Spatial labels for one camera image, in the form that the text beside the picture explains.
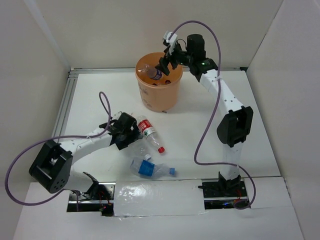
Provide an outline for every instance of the red bottle cap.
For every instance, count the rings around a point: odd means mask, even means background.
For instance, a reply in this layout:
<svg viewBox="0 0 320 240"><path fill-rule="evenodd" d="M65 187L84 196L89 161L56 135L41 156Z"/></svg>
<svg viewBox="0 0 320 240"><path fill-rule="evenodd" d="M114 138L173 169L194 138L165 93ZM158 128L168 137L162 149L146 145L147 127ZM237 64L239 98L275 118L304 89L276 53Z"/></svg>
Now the red bottle cap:
<svg viewBox="0 0 320 240"><path fill-rule="evenodd" d="M165 152L165 148L164 148L163 146L162 146L162 147L159 147L158 152L159 152L160 154L164 153L164 152Z"/></svg>

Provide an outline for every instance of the white table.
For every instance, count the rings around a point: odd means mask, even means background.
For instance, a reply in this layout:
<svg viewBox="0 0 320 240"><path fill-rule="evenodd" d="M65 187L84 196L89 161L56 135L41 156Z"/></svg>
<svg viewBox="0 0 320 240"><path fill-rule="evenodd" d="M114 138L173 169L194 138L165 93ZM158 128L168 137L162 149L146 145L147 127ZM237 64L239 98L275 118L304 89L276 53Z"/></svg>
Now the white table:
<svg viewBox="0 0 320 240"><path fill-rule="evenodd" d="M254 111L251 133L241 159L241 165L255 176L257 197L251 209L214 209L205 214L185 216L101 217L98 212L66 212L69 193L63 192L45 205L23 207L14 239L302 240L295 210L280 177L246 74L226 71L222 76L240 101ZM176 168L178 176L175 179L217 178L219 167L203 167L193 162L214 100L189 73L183 74L178 103L168 113L152 112L143 106L133 71L80 74L67 111L67 121L62 126L64 134L86 134L106 121L99 103L99 91L109 97L113 113L134 112L149 118L167 150L165 156L154 152L153 160ZM218 114L212 123L199 154L201 162L221 159L221 143L216 135L221 118ZM129 148L118 151L112 146L81 159L74 169L89 172L100 181L140 181L129 171L129 156ZM247 178L245 184L251 199L252 186ZM34 182L26 201L37 202L48 196L46 190Z"/></svg>

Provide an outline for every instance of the white bottle cap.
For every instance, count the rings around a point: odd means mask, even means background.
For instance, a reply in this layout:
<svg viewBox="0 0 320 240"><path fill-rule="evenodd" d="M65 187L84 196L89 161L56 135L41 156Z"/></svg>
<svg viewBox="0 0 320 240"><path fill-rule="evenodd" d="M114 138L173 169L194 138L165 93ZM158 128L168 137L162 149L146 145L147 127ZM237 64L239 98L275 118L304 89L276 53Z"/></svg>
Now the white bottle cap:
<svg viewBox="0 0 320 240"><path fill-rule="evenodd" d="M151 155L147 153L146 155L144 155L144 159L149 161L151 159Z"/></svg>

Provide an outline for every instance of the red label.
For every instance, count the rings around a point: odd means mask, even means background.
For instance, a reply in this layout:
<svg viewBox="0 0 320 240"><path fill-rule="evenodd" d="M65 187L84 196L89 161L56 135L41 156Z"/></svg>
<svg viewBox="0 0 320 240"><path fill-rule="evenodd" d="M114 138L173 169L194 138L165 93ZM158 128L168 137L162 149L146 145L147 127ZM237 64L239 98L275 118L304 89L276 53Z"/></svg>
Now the red label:
<svg viewBox="0 0 320 240"><path fill-rule="evenodd" d="M143 133L146 129L152 128L152 125L147 119L145 119L138 124L138 128Z"/></svg>

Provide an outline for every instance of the bottle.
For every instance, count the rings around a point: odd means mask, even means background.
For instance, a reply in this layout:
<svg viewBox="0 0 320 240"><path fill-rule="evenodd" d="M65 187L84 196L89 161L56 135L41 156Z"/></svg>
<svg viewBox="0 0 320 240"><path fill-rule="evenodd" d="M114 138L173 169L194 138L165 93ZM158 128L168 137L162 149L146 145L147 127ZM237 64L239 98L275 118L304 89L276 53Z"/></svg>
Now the bottle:
<svg viewBox="0 0 320 240"><path fill-rule="evenodd" d="M149 153L148 147L145 144L144 139L139 139L130 145L132 148L133 157L138 157L143 160L150 161L151 155Z"/></svg>
<svg viewBox="0 0 320 240"><path fill-rule="evenodd" d="M148 78L153 80L160 80L163 76L160 70L156 69L153 66L150 66L149 64L145 64L142 68L139 68L138 72L145 73Z"/></svg>
<svg viewBox="0 0 320 240"><path fill-rule="evenodd" d="M145 116L138 116L136 121L138 128L142 135L146 138L146 141L154 146L160 154L164 153L165 148L160 140L160 137L158 136L158 133L151 125L149 120Z"/></svg>
<svg viewBox="0 0 320 240"><path fill-rule="evenodd" d="M162 176L175 176L175 168L168 167L165 164L153 164L152 162L135 157L130 165L130 170L133 174L139 176L143 175L153 179Z"/></svg>

